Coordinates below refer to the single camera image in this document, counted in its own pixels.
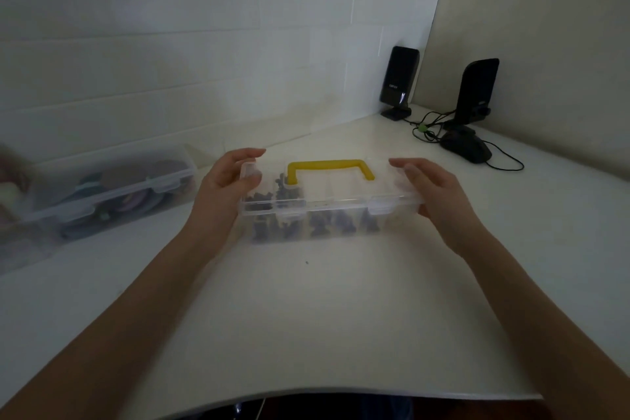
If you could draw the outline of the person's left hand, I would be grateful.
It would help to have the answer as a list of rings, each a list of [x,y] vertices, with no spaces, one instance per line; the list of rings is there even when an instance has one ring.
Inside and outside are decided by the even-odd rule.
[[[217,254],[224,247],[238,216],[238,203],[246,194],[235,194],[241,167],[263,156],[265,148],[240,148],[221,156],[204,176],[182,233],[206,251]]]

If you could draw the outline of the person's right hand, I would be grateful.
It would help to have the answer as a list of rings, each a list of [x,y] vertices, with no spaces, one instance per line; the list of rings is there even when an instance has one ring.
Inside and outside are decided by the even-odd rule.
[[[429,196],[421,197],[418,213],[431,221],[451,250],[467,260],[483,252],[483,242],[490,238],[490,233],[455,175],[425,158],[390,158],[389,163],[400,169],[417,166],[429,178]]]

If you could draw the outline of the clear plastic box yellow handle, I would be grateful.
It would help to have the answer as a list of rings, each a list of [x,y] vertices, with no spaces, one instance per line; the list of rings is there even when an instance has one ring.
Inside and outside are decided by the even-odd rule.
[[[248,161],[242,179],[261,182],[239,203],[254,244],[375,235],[417,212],[423,199],[386,158],[321,161]]]

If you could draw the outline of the person's right forearm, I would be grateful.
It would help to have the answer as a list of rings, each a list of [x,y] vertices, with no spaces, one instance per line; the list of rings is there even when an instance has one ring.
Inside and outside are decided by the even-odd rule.
[[[455,251],[467,262],[544,398],[607,403],[627,399],[630,378],[492,234],[483,230]]]

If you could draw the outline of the person's left forearm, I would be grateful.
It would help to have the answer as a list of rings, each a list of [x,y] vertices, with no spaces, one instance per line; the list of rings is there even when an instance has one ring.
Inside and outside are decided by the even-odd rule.
[[[116,420],[228,236],[178,233],[113,304],[0,408],[0,420]]]

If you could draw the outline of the pile of dark small parts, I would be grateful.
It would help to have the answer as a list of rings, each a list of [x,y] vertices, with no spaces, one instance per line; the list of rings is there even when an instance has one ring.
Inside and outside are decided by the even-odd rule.
[[[309,201],[305,188],[289,185],[284,172],[263,173],[260,185],[240,202],[240,216],[256,244],[350,238],[384,231],[387,215],[356,201]]]

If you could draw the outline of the black computer mouse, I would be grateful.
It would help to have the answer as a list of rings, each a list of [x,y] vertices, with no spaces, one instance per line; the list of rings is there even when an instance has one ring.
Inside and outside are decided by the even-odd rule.
[[[451,126],[440,138],[438,144],[441,148],[473,164],[486,163],[492,157],[484,141],[477,136],[474,129],[468,126]]]

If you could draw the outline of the black speaker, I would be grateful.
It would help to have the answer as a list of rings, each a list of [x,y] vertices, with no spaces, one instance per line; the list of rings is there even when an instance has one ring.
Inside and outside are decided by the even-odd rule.
[[[401,121],[411,115],[408,106],[420,64],[420,50],[394,46],[379,94],[379,102],[389,106],[381,115]]]
[[[473,61],[466,66],[453,118],[444,123],[445,130],[480,122],[489,116],[499,65],[499,58],[489,58]]]

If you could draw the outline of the rolls of tape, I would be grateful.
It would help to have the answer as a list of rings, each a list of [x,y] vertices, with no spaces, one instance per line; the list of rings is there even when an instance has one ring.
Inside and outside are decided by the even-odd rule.
[[[76,241],[151,215],[186,194],[193,168],[181,159],[128,163],[81,178],[59,201],[59,236]]]

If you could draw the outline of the clear plastic storage box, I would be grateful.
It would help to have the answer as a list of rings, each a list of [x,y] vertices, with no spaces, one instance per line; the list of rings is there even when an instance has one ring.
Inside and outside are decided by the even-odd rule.
[[[21,214],[60,242],[78,241],[169,209],[196,174],[184,146],[87,160],[36,176]]]

